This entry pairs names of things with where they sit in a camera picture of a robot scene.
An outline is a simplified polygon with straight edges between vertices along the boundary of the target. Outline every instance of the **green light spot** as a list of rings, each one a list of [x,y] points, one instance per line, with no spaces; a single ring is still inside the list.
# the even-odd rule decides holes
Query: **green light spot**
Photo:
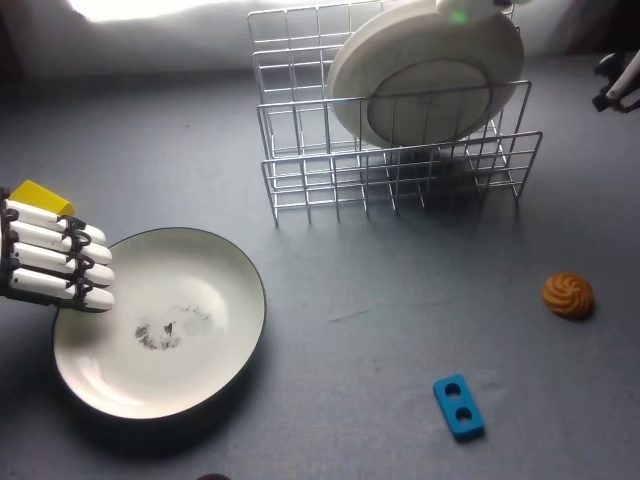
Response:
[[[451,12],[451,23],[456,25],[464,25],[469,21],[469,17],[462,10],[454,10]]]

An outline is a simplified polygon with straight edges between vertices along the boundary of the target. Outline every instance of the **wire basket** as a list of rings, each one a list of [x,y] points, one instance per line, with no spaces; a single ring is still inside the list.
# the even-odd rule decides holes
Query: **wire basket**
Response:
[[[320,205],[334,206],[339,218],[340,208],[348,203],[363,205],[368,215],[370,203],[378,200],[390,201],[398,212],[407,197],[417,198],[424,208],[442,199],[450,205],[483,199],[496,189],[510,190],[516,201],[521,198],[542,141],[541,132],[520,132],[531,91],[528,81],[376,96],[389,111],[388,148],[366,143],[338,121],[338,103],[357,103],[362,112],[363,102],[372,99],[327,98],[333,59],[361,25],[393,3],[376,0],[249,14],[265,153],[262,174],[276,224],[280,212],[291,208],[305,208],[311,222],[313,207]],[[513,19],[514,7],[505,15]],[[487,116],[477,131],[450,142],[394,146],[397,105],[402,102],[425,105],[426,132],[430,102],[479,89],[492,95],[500,88],[513,90],[511,100],[498,115]],[[450,138],[460,136],[457,128]]]

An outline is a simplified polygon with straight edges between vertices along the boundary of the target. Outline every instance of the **plate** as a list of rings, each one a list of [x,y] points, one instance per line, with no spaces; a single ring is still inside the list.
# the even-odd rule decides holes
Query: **plate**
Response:
[[[515,91],[504,84],[520,79],[523,64],[520,34],[504,15],[452,24],[435,0],[420,0],[358,29],[336,55],[327,92],[333,99],[373,97],[361,106],[333,102],[340,123],[372,145],[440,143],[497,115]],[[452,89],[465,91],[445,93]],[[410,96],[425,92],[442,93]],[[389,98],[401,94],[409,96]]]
[[[249,258],[201,230],[144,232],[111,248],[116,304],[60,310],[57,368],[91,407],[129,419],[166,417],[219,392],[262,333],[266,297]]]

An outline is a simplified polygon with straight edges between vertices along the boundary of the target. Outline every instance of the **table surface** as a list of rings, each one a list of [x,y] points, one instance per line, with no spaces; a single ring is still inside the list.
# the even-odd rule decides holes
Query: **table surface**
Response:
[[[595,58],[530,61],[545,138],[519,210],[327,209],[275,228],[250,73],[30,88],[0,109],[0,180],[72,200],[110,240],[220,234],[259,269],[265,334],[240,380],[176,428],[83,411],[52,359],[55,311],[0,301],[0,477],[634,478],[640,365],[640,113],[597,114]],[[585,323],[544,280],[586,276]],[[452,439],[432,393],[463,373],[486,436]]]

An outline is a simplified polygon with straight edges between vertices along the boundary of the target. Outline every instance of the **orange swirled object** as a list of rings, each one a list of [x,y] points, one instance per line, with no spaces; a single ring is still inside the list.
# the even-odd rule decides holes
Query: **orange swirled object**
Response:
[[[584,318],[593,310],[591,285],[575,273],[559,273],[547,279],[542,298],[551,311],[567,318]]]

